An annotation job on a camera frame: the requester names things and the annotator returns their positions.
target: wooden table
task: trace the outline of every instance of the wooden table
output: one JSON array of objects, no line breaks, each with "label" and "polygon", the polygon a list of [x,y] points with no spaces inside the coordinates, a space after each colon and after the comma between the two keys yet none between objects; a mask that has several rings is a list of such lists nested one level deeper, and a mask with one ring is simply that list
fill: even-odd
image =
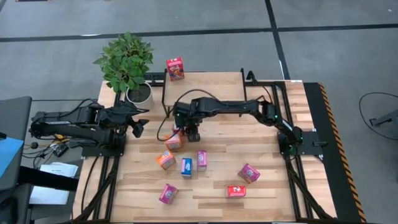
[{"label": "wooden table", "polygon": [[[213,87],[207,90],[217,94],[219,88]],[[286,87],[294,124],[303,130],[312,129],[312,117],[303,83],[286,81]],[[247,95],[248,99],[261,95],[269,99],[261,87],[248,87]],[[155,162],[155,158],[165,151],[163,143],[156,140],[156,132],[165,117],[161,105],[162,88],[154,87],[153,96],[155,108],[149,113],[134,117],[150,120],[145,125],[141,138],[136,139],[131,130],[127,131],[127,145],[125,154],[120,159],[111,222],[295,220],[285,163],[279,154],[276,128],[259,124],[246,114],[241,118],[236,114],[220,114],[206,119],[199,130],[201,141],[186,143],[180,152],[175,153],[177,165],[164,171]],[[99,103],[105,107],[112,106],[114,97],[113,90],[104,82],[99,93]],[[172,124],[173,117],[170,117],[162,128],[162,136],[170,134]],[[192,180],[184,180],[178,164],[183,157],[191,157],[195,161],[199,149],[208,152],[207,171],[195,171]],[[309,191],[325,211],[335,217],[323,164],[314,156],[302,156],[302,160]],[[83,163],[73,206],[75,217],[80,214],[83,189],[93,161],[94,158],[88,158]],[[94,167],[84,206],[88,205],[97,191],[102,161],[103,158],[99,158]],[[245,163],[251,164],[261,173],[260,178],[252,184],[246,184],[236,175]],[[172,184],[179,189],[171,205],[164,205],[158,200],[165,184]],[[246,197],[226,199],[227,185],[246,185]],[[103,197],[100,218],[104,217],[107,194],[106,192]],[[301,214],[305,217],[305,207],[299,190],[298,198]]]}]

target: floor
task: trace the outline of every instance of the floor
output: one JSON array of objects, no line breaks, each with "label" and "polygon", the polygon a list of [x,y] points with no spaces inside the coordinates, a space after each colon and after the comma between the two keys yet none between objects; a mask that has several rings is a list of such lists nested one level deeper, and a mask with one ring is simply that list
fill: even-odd
[{"label": "floor", "polygon": [[[322,82],[368,222],[396,221],[398,142],[364,124],[358,101],[373,91],[398,95],[397,1],[1,0],[0,100],[29,95],[33,116],[96,98],[102,75],[92,62],[109,39],[87,35],[128,30],[155,48],[152,72],[181,56],[189,71],[243,67],[261,79]],[[397,98],[369,95],[361,109],[367,121],[397,105]],[[376,130],[398,138],[390,124]],[[58,160],[79,159],[80,151],[70,149]],[[56,221],[65,221],[67,211]]]}]

